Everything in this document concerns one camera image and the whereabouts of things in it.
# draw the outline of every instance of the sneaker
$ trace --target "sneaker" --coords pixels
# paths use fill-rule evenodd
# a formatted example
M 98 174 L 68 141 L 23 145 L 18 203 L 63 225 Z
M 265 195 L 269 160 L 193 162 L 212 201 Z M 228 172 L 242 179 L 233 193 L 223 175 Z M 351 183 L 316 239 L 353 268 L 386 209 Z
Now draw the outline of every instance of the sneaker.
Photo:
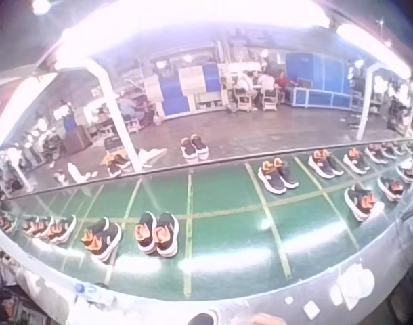
M 155 241 L 152 237 L 157 218 L 151 212 L 145 212 L 139 223 L 134 228 L 134 238 L 137 240 L 137 246 L 145 254 L 151 254 L 156 250 Z
M 401 144 L 393 142 L 391 147 L 396 155 L 403 156 L 405 154 L 404 147 Z
M 354 186 L 345 190 L 345 202 L 358 221 L 365 221 L 375 205 L 375 197 L 371 191 Z
M 69 238 L 77 224 L 75 215 L 62 218 L 50 227 L 48 238 L 52 244 L 64 244 Z
M 262 167 L 259 167 L 258 177 L 269 192 L 273 194 L 283 194 L 286 192 L 286 186 L 278 169 L 268 160 L 262 163 Z
M 379 144 L 370 144 L 364 152 L 369 156 L 370 160 L 377 164 L 387 164 L 387 159 L 384 158 L 381 146 Z
M 299 185 L 299 182 L 292 178 L 288 163 L 286 161 L 282 161 L 279 157 L 275 157 L 274 166 L 277 168 L 280 179 L 287 188 L 296 188 Z
M 404 187 L 398 181 L 386 177 L 378 178 L 378 186 L 385 193 L 389 201 L 400 201 L 404 193 Z
M 198 162 L 199 157 L 196 148 L 193 146 L 193 143 L 187 137 L 181 140 L 181 151 L 182 155 L 184 156 L 188 164 Z
M 411 169 L 397 166 L 396 171 L 407 184 L 411 184 L 413 182 L 413 171 Z
M 395 151 L 393 150 L 393 146 L 391 144 L 382 144 L 381 152 L 383 153 L 383 156 L 386 158 L 394 160 L 397 159 L 397 157 L 395 156 Z
M 328 150 L 323 149 L 322 156 L 326 158 L 327 162 L 330 164 L 331 169 L 333 170 L 333 173 L 336 176 L 343 175 L 343 170 L 339 167 L 337 162 L 334 160 L 334 157 L 329 153 Z
M 343 162 L 348 165 L 354 173 L 360 175 L 366 174 L 370 168 L 364 162 L 363 156 L 355 148 L 350 149 L 350 151 L 343 156 Z
M 314 171 L 323 178 L 334 178 L 334 171 L 330 163 L 327 161 L 326 157 L 323 156 L 321 150 L 316 150 L 309 157 L 309 166 L 312 167 Z
M 163 257 L 172 257 L 178 252 L 179 223 L 170 213 L 162 213 L 158 218 L 153 237 L 157 252 Z
M 208 159 L 209 148 L 202 142 L 202 139 L 199 135 L 192 134 L 192 144 L 196 149 L 196 153 L 198 154 L 200 160 Z
M 124 157 L 122 157 L 120 154 L 115 155 L 115 157 L 113 157 L 113 162 L 118 165 L 118 167 L 120 169 L 126 169 L 128 166 L 131 165 L 131 161 L 128 159 L 125 159 Z
M 83 232 L 83 237 L 80 241 L 85 245 L 89 246 L 92 243 L 93 237 L 98 235 L 100 232 L 104 232 L 109 228 L 110 221 L 106 217 L 101 217 L 100 220 L 95 225 L 90 225 L 86 227 Z
M 96 234 L 86 249 L 98 260 L 107 261 L 121 241 L 123 231 L 117 223 L 110 222 L 106 230 Z
M 194 316 L 187 325 L 218 325 L 219 314 L 213 310 L 208 310 Z

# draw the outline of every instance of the white shoe sole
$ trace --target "white shoe sole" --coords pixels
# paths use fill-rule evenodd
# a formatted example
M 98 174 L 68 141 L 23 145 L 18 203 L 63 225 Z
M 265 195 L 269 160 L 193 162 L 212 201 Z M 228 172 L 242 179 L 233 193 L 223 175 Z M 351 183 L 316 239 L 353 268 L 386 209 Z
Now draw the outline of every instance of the white shoe sole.
M 358 169 L 358 168 L 353 164 L 353 162 L 349 160 L 349 157 L 348 157 L 347 154 L 345 154 L 345 155 L 343 156 L 343 162 L 344 162 L 349 168 L 351 168 L 351 170 L 352 170 L 354 173 L 357 173 L 357 174 L 360 174 L 360 175 L 364 175 L 364 174 L 366 174 L 366 173 L 368 172 L 366 169 L 364 169 L 363 171 L 361 171 L 360 169 Z
M 262 173 L 262 168 L 259 167 L 258 169 L 258 178 L 262 181 L 263 185 L 267 189 L 268 192 L 271 192 L 273 194 L 283 194 L 286 192 L 286 188 L 283 190 L 277 190 L 271 186 L 271 184 L 268 182 L 268 180 L 265 178 L 264 174 Z
M 379 188 L 384 192 L 385 196 L 390 202 L 397 202 L 401 200 L 402 195 L 394 195 L 390 193 L 389 189 L 386 188 L 385 185 L 382 183 L 381 178 L 378 178 L 376 182 L 378 183 Z
M 179 222 L 178 219 L 172 215 L 173 221 L 175 222 L 175 227 L 173 228 L 173 242 L 172 245 L 165 250 L 161 250 L 157 247 L 157 252 L 163 257 L 172 257 L 178 253 L 178 233 L 179 233 Z
M 334 178 L 334 176 L 336 176 L 333 172 L 332 175 L 329 174 L 325 174 L 325 172 L 323 172 L 321 170 L 321 168 L 319 168 L 319 166 L 315 163 L 315 161 L 313 161 L 312 155 L 309 157 L 309 166 L 312 167 L 314 169 L 314 171 L 321 176 L 322 178 L 326 178 L 326 179 L 332 179 Z
M 152 232 L 154 231 L 154 229 L 157 226 L 157 218 L 156 218 L 155 214 L 152 213 L 152 212 L 146 211 L 146 213 L 149 213 L 152 217 L 152 229 L 151 229 L 151 236 L 152 236 Z M 155 252 L 155 250 L 156 250 L 156 245 L 155 245 L 154 240 L 147 247 L 143 247 L 139 243 L 137 243 L 137 247 L 139 247 L 139 250 L 141 252 L 145 253 L 145 254 L 151 254 L 151 253 Z
M 349 198 L 348 191 L 349 191 L 349 188 L 347 188 L 347 189 L 345 190 L 345 194 L 344 194 L 345 203 L 346 203 L 347 206 L 351 209 L 351 211 L 353 211 L 354 217 L 355 217 L 358 221 L 360 221 L 360 222 L 363 222 L 363 221 L 367 220 L 367 219 L 369 218 L 369 215 L 367 215 L 367 214 L 365 214 L 365 213 L 362 213 L 362 212 L 356 207 L 356 205 L 353 203 L 353 201 L 351 201 L 351 199 Z

